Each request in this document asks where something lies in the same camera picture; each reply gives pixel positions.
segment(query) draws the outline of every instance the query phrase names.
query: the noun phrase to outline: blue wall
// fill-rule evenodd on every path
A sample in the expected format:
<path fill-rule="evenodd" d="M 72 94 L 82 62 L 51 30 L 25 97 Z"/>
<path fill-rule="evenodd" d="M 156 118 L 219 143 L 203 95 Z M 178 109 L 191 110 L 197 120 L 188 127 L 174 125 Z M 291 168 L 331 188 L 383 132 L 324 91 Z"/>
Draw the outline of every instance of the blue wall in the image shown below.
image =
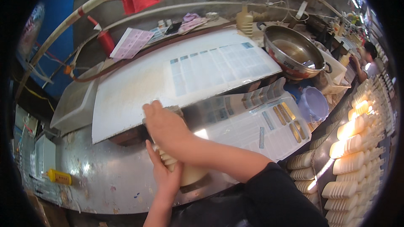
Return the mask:
<path fill-rule="evenodd" d="M 38 35 L 38 43 L 43 42 L 53 32 L 53 30 L 73 12 L 74 0 L 40 0 L 45 5 L 45 17 Z M 73 52 L 73 27 L 70 26 L 48 49 L 50 53 L 55 55 L 59 60 L 64 61 L 70 53 Z M 43 56 L 39 60 L 39 64 L 43 71 L 50 76 L 59 63 L 54 62 L 47 57 Z M 31 74 L 31 77 L 40 85 L 43 86 L 44 81 Z M 66 86 L 72 79 L 63 74 L 63 68 L 52 78 L 54 84 L 48 83 L 45 91 L 51 96 L 59 97 L 62 95 Z"/>

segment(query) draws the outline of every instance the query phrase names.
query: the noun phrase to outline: wooden pole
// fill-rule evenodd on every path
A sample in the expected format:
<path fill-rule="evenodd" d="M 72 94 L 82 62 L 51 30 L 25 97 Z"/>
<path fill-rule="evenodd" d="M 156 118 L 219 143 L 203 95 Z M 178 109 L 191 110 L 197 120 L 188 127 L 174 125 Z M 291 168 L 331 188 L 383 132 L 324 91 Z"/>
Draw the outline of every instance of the wooden pole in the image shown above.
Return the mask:
<path fill-rule="evenodd" d="M 39 59 L 44 55 L 44 53 L 48 50 L 48 48 L 53 44 L 53 42 L 74 22 L 76 22 L 79 18 L 81 18 L 84 14 L 88 13 L 95 7 L 99 6 L 106 0 L 88 0 L 82 6 L 77 8 L 74 12 L 72 12 L 60 25 L 49 35 L 49 37 L 45 40 L 42 46 L 38 49 L 37 53 L 33 56 L 31 60 L 31 64 L 33 67 L 38 63 Z M 30 74 L 32 72 L 31 68 L 28 68 L 25 71 L 24 76 L 21 80 L 21 83 L 17 89 L 15 94 L 15 100 L 17 101 L 21 92 L 27 82 Z"/>
<path fill-rule="evenodd" d="M 45 40 L 45 42 L 42 44 L 42 47 L 40 47 L 37 51 L 37 53 L 33 56 L 31 60 L 31 64 L 34 67 L 39 59 L 44 55 L 44 53 L 48 50 L 48 48 L 53 44 L 53 42 L 69 27 L 71 26 L 74 22 L 76 22 L 79 18 L 81 18 L 84 14 L 88 13 L 95 7 L 99 6 L 106 0 L 88 0 L 86 3 L 84 3 L 82 6 L 80 6 L 78 9 L 76 9 L 72 14 L 70 14 L 60 25 L 49 35 L 49 37 Z M 317 0 L 320 3 L 324 4 L 326 7 L 330 8 L 333 12 L 335 12 L 339 17 L 342 17 L 341 13 L 339 13 L 334 7 L 332 7 L 330 4 L 328 4 L 325 0 Z M 17 89 L 17 92 L 15 94 L 15 100 L 17 101 L 24 86 L 25 83 L 27 82 L 29 75 L 31 74 L 32 69 L 28 68 L 27 71 L 25 71 L 24 76 L 21 80 L 21 83 Z"/>

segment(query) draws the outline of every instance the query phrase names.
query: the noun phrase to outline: dark hair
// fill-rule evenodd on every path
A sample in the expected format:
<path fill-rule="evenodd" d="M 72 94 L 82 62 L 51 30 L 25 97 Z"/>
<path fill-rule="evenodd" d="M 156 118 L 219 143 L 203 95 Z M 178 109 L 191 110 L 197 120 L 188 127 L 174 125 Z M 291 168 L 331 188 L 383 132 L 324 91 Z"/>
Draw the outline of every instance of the dark hair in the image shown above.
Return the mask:
<path fill-rule="evenodd" d="M 363 45 L 363 47 L 365 48 L 365 51 L 367 53 L 370 53 L 372 56 L 372 59 L 375 59 L 377 57 L 377 50 L 375 45 L 373 45 L 372 43 L 370 43 L 369 41 L 365 42 L 365 44 Z"/>

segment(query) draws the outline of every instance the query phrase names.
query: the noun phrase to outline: purple plastic basin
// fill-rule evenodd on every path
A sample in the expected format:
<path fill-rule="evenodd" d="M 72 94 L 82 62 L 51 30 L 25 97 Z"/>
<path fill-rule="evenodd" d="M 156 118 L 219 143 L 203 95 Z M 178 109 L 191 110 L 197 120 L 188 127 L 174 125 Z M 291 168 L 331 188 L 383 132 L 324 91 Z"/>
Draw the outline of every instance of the purple plastic basin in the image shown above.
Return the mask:
<path fill-rule="evenodd" d="M 300 113 L 308 123 L 324 121 L 328 117 L 328 103 L 316 88 L 308 86 L 303 89 L 299 103 Z"/>

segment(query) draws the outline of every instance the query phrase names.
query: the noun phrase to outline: stainless steel bowl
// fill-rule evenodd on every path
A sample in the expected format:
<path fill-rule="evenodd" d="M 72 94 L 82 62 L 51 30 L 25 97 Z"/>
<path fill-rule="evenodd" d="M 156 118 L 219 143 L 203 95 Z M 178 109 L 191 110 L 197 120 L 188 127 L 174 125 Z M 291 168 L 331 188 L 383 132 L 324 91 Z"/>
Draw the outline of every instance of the stainless steel bowl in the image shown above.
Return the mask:
<path fill-rule="evenodd" d="M 264 29 L 264 44 L 267 53 L 281 66 L 286 76 L 301 80 L 316 76 L 330 64 L 324 61 L 316 46 L 302 34 L 283 26 L 267 26 Z"/>

